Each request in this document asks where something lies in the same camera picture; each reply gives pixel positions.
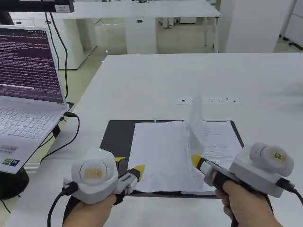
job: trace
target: table leg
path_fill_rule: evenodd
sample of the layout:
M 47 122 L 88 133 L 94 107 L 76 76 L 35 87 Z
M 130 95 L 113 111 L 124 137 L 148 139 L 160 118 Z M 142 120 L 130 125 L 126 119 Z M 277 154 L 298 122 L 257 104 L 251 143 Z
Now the table leg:
M 207 32 L 208 32 L 208 20 L 204 18 L 204 46 L 207 46 Z
M 214 18 L 214 25 L 213 25 L 213 30 L 214 30 L 214 52 L 218 53 L 219 52 L 219 44 L 218 44 L 218 18 Z

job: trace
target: white wall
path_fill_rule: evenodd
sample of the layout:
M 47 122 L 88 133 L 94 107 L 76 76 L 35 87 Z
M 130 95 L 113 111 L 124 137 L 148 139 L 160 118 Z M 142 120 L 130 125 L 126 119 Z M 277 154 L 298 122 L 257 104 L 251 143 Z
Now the white wall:
M 292 0 L 222 0 L 220 52 L 273 52 Z

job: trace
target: computer monitor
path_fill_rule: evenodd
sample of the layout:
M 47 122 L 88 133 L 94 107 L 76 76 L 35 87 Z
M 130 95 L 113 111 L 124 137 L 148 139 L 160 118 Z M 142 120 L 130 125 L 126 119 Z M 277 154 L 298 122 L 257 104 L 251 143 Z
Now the computer monitor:
M 75 11 L 73 2 L 74 0 L 0 0 L 0 9 L 8 12 L 69 13 Z
M 64 103 L 46 28 L 0 25 L 0 96 Z

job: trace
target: yellow label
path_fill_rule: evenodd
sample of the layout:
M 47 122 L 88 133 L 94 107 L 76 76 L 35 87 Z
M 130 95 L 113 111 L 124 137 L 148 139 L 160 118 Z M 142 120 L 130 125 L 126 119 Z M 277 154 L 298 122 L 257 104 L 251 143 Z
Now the yellow label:
M 85 179 L 96 179 L 102 177 L 101 169 L 86 169 L 84 172 Z
M 275 150 L 270 151 L 269 158 L 272 159 L 272 160 L 274 160 L 274 161 L 277 161 L 277 162 L 279 162 L 279 163 L 281 163 L 283 165 L 287 164 L 287 156 L 281 154 L 278 151 L 275 151 Z

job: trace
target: laptop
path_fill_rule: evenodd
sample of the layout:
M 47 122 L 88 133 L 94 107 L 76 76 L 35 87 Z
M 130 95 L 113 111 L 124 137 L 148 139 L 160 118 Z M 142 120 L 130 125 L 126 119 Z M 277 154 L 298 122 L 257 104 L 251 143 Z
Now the laptop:
M 17 173 L 68 110 L 49 30 L 0 25 L 0 172 Z

